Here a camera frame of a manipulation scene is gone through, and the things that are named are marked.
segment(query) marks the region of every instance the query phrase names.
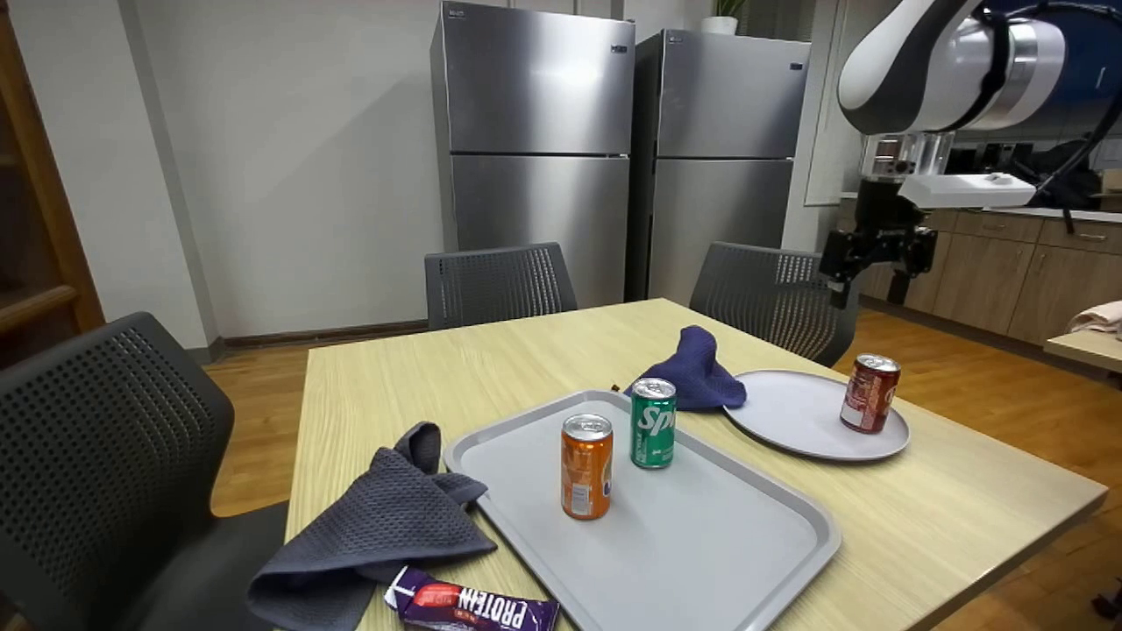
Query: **refrigerator door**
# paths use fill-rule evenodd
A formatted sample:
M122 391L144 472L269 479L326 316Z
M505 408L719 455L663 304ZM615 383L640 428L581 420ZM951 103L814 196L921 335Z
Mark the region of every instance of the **refrigerator door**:
M690 302L711 240L779 245L788 161L661 161L649 294Z
M452 156L456 247L560 240L580 304L623 297L623 156Z
M452 154L627 154L633 19L445 8Z
M663 156L796 154L806 43L667 30L661 51Z

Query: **orange soda can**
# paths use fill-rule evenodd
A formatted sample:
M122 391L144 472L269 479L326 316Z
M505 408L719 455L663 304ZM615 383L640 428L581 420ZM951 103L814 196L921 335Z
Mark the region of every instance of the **orange soda can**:
M573 517L602 517L612 508L615 430L599 414L560 424L560 508Z
M859 354L852 364L852 379L842 404L842 424L879 435L884 417L891 408L891 394L897 391L903 366L884 354Z

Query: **gray tray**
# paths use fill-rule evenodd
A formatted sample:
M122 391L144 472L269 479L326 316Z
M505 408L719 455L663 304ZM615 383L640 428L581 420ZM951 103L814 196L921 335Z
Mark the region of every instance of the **gray tray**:
M560 420L615 424L615 505L560 510ZM580 391L456 440L450 468L489 482L485 516L580 627L768 627L842 537L826 508L677 430L672 465L633 465L633 404Z

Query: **chair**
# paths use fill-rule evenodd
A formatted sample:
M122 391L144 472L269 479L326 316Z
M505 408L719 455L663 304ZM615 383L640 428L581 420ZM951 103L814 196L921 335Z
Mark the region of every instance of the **chair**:
M229 394L144 310L0 372L0 599L59 631L255 627L286 505L211 516L229 435Z
M470 324L577 308L559 240L426 257L429 324Z
M835 364L852 342L859 290L835 308L817 260L814 251L715 240L690 308L817 364Z

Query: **table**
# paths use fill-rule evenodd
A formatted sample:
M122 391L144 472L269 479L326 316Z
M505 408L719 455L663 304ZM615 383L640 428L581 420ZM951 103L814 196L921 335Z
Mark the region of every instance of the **table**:
M1108 375L1122 375L1122 340L1108 333L1074 329L1045 342L1050 354L1070 357Z
M672 354L685 324L719 340L738 372L794 366L844 379L672 302L627 302L309 354L289 537L312 523L409 424L438 420L445 449L529 405L627 385ZM783 627L911 627L974 594L1050 534L1091 510L1105 488L897 399L911 445L872 465L830 465L768 449L719 414L679 428L826 505L844 543L779 618ZM443 577L544 594L511 549ZM394 627L377 599L366 627Z

